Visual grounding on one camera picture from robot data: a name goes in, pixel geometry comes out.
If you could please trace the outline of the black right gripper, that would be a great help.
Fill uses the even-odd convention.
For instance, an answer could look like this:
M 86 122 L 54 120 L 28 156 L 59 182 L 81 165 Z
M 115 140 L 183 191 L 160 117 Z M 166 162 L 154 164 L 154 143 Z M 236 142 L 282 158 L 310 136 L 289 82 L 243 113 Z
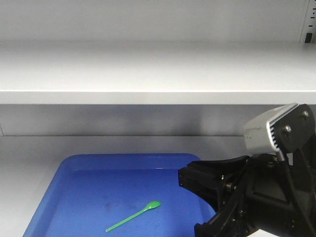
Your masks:
M 216 212 L 195 224 L 197 237 L 247 237 L 259 229 L 281 237 L 316 234 L 316 140 L 278 161 L 268 154 L 197 160 L 178 170 L 179 186 Z

